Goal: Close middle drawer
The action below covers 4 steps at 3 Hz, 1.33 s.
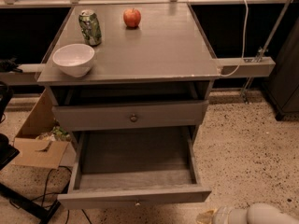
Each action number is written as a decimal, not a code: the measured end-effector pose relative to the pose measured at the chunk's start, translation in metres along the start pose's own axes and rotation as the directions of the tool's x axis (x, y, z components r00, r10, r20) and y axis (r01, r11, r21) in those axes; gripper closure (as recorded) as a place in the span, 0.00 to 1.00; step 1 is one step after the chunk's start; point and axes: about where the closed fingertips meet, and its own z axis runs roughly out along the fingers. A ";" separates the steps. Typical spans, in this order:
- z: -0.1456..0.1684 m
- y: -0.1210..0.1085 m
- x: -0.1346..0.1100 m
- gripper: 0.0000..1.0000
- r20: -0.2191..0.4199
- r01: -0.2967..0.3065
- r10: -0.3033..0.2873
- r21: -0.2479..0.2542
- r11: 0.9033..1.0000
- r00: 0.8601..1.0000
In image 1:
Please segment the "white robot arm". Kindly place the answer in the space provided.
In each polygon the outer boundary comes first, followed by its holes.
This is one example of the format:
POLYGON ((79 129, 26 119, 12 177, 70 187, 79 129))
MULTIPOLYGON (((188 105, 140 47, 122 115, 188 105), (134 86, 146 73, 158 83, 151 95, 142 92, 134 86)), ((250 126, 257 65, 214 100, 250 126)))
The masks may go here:
POLYGON ((222 206, 208 210, 197 216, 196 224, 299 224, 299 219, 273 205, 254 203, 247 209, 222 206))

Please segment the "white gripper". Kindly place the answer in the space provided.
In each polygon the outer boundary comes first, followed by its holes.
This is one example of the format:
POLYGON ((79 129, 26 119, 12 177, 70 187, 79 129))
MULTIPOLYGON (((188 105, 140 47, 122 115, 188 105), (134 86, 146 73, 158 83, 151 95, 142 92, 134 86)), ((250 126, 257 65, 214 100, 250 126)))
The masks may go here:
POLYGON ((196 224, 248 224, 247 211, 223 206, 217 211, 208 210, 199 213, 196 217, 196 224))

